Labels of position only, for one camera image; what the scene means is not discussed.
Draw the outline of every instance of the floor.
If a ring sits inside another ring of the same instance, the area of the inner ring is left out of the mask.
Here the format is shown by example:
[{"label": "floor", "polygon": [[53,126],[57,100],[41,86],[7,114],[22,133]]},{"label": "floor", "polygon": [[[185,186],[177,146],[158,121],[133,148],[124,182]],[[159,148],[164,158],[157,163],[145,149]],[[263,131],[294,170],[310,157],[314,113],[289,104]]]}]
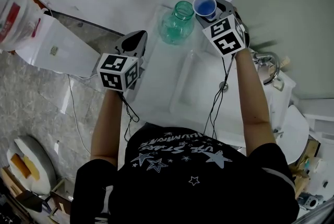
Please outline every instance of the floor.
[{"label": "floor", "polygon": [[[113,53],[119,38],[109,31],[61,15],[54,15],[73,33],[99,53]],[[0,54],[0,165],[8,165],[6,152],[14,138],[31,135],[49,155],[58,177],[76,177],[89,161],[80,142],[69,86],[83,143],[90,149],[91,136],[105,94],[97,76],[82,80],[75,76],[38,69],[18,55]],[[122,112],[119,168],[124,164],[123,139],[129,117]],[[143,122],[133,123],[133,134]],[[58,153],[54,150],[59,144]]]}]

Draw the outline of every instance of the green glass jar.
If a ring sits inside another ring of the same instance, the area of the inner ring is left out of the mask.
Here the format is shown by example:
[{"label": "green glass jar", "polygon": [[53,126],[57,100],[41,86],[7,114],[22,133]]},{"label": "green glass jar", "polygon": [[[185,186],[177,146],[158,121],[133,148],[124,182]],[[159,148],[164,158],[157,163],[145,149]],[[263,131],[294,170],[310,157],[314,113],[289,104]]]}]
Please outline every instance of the green glass jar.
[{"label": "green glass jar", "polygon": [[158,29],[162,40],[167,44],[182,44],[194,29],[193,15],[191,3],[178,2],[173,12],[167,12],[159,23]]}]

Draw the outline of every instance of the star print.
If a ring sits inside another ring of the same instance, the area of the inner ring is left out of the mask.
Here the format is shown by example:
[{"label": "star print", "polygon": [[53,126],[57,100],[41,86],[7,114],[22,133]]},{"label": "star print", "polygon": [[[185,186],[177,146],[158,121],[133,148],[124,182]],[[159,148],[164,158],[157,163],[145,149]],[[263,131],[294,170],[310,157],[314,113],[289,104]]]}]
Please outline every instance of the star print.
[{"label": "star print", "polygon": [[197,184],[197,183],[200,183],[199,181],[198,181],[198,177],[197,176],[191,176],[191,179],[188,181],[189,183],[191,183],[193,186],[195,186],[195,184]]},{"label": "star print", "polygon": [[183,156],[182,160],[188,162],[191,158],[189,156]]},{"label": "star print", "polygon": [[211,152],[204,151],[203,154],[206,154],[210,159],[207,160],[209,162],[215,162],[220,168],[224,168],[224,162],[232,162],[232,160],[227,159],[223,156],[223,151],[217,151],[215,154]]},{"label": "star print", "polygon": [[154,169],[158,173],[160,173],[161,168],[168,167],[166,164],[162,163],[161,160],[162,160],[162,158],[160,158],[159,160],[156,160],[156,161],[147,160],[150,163],[150,166],[147,168],[147,170]]},{"label": "star print", "polygon": [[153,156],[150,156],[150,154],[139,154],[139,156],[137,158],[135,158],[134,160],[132,160],[131,162],[137,161],[139,160],[139,166],[141,167],[142,163],[145,161],[145,159],[147,158],[154,158]]}]

